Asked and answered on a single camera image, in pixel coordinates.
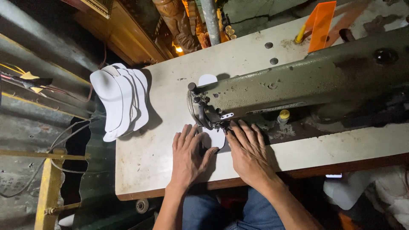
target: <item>orange plastic guard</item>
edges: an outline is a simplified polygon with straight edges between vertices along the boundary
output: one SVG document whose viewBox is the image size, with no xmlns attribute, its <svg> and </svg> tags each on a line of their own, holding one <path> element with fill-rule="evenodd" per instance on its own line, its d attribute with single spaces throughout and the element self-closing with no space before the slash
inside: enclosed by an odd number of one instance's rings
<svg viewBox="0 0 409 230">
<path fill-rule="evenodd" d="M 308 53 L 325 48 L 337 1 L 319 3 L 307 19 L 306 31 L 312 30 Z"/>
</svg>

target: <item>hand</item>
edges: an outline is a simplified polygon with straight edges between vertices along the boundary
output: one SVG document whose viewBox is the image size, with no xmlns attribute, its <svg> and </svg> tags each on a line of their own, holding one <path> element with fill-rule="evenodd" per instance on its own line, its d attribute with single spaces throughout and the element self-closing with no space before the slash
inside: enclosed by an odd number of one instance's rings
<svg viewBox="0 0 409 230">
<path fill-rule="evenodd" d="M 282 185 L 282 180 L 271 167 L 271 158 L 267 155 L 263 136 L 258 127 L 251 128 L 239 120 L 241 128 L 234 122 L 230 126 L 236 135 L 229 130 L 226 134 L 231 148 L 233 168 L 248 185 L 263 194 L 271 185 Z"/>
<path fill-rule="evenodd" d="M 199 156 L 199 142 L 205 133 L 196 135 L 198 125 L 184 125 L 181 133 L 176 133 L 173 138 L 173 171 L 168 187 L 183 189 L 185 192 L 199 174 L 206 170 L 206 167 L 218 150 L 217 147 L 209 148 L 203 158 Z"/>
</svg>

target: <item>sewing machine brand label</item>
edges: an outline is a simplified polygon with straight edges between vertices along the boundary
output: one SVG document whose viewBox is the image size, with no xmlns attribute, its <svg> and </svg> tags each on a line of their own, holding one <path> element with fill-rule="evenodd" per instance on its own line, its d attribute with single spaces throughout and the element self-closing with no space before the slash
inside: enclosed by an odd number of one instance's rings
<svg viewBox="0 0 409 230">
<path fill-rule="evenodd" d="M 305 103 L 306 103 L 305 101 L 302 101 L 302 102 L 297 102 L 297 103 L 283 105 L 283 106 L 276 106 L 276 107 L 273 107 L 273 108 L 266 108 L 266 109 L 262 109 L 262 110 L 251 111 L 251 112 L 247 112 L 246 114 L 266 113 L 266 112 L 282 110 L 282 109 L 287 109 L 287 108 L 300 107 Z"/>
</svg>

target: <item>industrial sewing machine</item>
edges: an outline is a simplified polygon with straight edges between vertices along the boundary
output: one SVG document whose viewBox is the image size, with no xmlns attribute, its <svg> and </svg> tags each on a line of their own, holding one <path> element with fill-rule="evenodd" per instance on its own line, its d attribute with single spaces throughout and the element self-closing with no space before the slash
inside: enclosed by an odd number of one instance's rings
<svg viewBox="0 0 409 230">
<path fill-rule="evenodd" d="M 209 130 L 226 130 L 238 118 L 256 123 L 270 144 L 406 122 L 408 38 L 409 28 L 400 28 L 318 50 L 301 61 L 201 87 L 190 83 L 189 112 Z M 298 137 L 274 134 L 283 109 L 291 112 L 289 124 Z"/>
</svg>

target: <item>jeans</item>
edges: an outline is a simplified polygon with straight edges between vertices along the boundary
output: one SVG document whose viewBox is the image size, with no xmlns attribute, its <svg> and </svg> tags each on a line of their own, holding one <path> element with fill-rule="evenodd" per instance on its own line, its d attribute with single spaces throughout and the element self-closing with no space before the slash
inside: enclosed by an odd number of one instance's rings
<svg viewBox="0 0 409 230">
<path fill-rule="evenodd" d="M 276 210 L 254 188 L 249 187 L 243 220 L 226 223 L 226 209 L 207 194 L 187 196 L 183 203 L 183 230 L 285 230 Z"/>
</svg>

